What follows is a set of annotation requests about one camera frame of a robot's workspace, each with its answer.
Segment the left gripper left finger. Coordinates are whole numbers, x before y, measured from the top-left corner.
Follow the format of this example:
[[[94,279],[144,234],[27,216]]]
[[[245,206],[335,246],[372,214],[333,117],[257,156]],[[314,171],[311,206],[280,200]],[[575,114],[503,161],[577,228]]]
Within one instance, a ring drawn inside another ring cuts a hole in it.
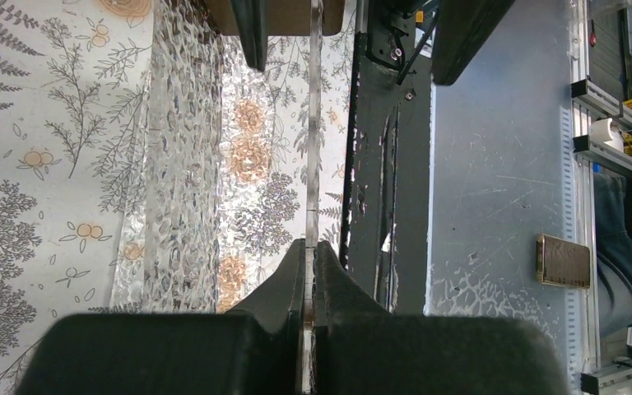
[[[297,394],[304,241],[222,314],[75,314],[38,345],[19,394]]]

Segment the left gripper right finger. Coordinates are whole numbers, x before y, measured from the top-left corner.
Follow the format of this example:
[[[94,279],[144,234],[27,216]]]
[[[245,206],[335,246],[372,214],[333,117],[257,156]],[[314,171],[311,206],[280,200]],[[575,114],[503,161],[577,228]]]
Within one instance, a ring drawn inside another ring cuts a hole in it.
[[[314,258],[318,394],[564,394],[550,340],[514,318],[395,315],[343,269]]]

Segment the clear acrylic toiletry tray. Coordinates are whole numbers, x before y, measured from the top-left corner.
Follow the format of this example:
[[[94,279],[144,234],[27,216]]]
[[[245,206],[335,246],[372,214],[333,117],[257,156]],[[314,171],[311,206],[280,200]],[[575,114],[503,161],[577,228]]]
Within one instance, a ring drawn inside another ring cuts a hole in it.
[[[205,5],[157,3],[108,311],[224,313],[304,236],[310,52],[273,36],[257,72]]]

